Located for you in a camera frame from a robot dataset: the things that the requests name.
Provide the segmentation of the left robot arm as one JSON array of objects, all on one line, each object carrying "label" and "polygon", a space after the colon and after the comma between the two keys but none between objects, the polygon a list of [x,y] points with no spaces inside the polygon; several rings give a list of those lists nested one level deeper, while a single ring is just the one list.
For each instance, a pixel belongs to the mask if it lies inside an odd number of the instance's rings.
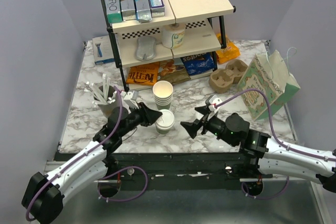
[{"label": "left robot arm", "polygon": [[26,220],[40,223],[54,221],[62,211],[65,200],[70,197],[67,190],[78,189],[74,182],[85,172],[88,175],[80,186],[101,177],[112,179],[116,175],[116,166],[106,159],[122,144],[123,136],[137,126],[153,125],[161,116],[162,112],[148,108],[143,102],[131,110],[121,105],[116,107],[107,123],[82,151],[51,173],[43,175],[37,172],[30,178],[22,199]]}]

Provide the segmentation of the green Fresh paper bag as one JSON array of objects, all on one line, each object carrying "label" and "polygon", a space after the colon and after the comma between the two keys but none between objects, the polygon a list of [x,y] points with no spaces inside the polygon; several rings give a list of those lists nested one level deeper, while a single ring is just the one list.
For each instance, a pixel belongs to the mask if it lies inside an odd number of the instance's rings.
[{"label": "green Fresh paper bag", "polygon": [[279,51],[256,54],[240,79],[237,90],[260,90],[268,99],[271,115],[278,112],[299,90],[300,85],[290,73],[289,58],[297,53],[295,47],[283,58]]}]

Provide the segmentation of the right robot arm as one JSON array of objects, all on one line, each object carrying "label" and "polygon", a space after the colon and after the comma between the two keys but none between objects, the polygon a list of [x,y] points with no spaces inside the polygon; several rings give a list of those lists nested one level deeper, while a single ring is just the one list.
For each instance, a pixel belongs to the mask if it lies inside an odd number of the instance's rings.
[{"label": "right robot arm", "polygon": [[217,139],[231,146],[238,146],[244,162],[232,165],[232,173],[240,178],[253,178],[259,175],[285,175],[302,178],[321,184],[330,192],[335,192],[335,153],[319,151],[303,146],[298,151],[286,141],[277,142],[273,136],[250,128],[237,113],[226,120],[210,116],[206,107],[198,107],[196,111],[203,117],[193,122],[181,122],[181,126],[191,138],[211,132]]}]

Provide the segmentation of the single green paper cup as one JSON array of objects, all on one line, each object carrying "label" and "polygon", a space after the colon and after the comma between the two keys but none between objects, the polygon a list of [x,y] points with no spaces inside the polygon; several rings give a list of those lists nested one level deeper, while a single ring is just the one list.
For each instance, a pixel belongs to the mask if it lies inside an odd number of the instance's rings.
[{"label": "single green paper cup", "polygon": [[175,123],[175,116],[173,112],[167,109],[160,110],[162,115],[155,122],[156,131],[159,134],[167,134]]}]

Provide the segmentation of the stack of green paper cups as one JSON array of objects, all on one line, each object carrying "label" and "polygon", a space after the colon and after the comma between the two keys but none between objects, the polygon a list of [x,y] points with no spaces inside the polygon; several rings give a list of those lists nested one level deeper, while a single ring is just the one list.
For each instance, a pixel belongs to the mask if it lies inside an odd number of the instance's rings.
[{"label": "stack of green paper cups", "polygon": [[173,98],[173,86],[167,81],[158,81],[153,86],[154,101],[159,110],[170,109]]}]

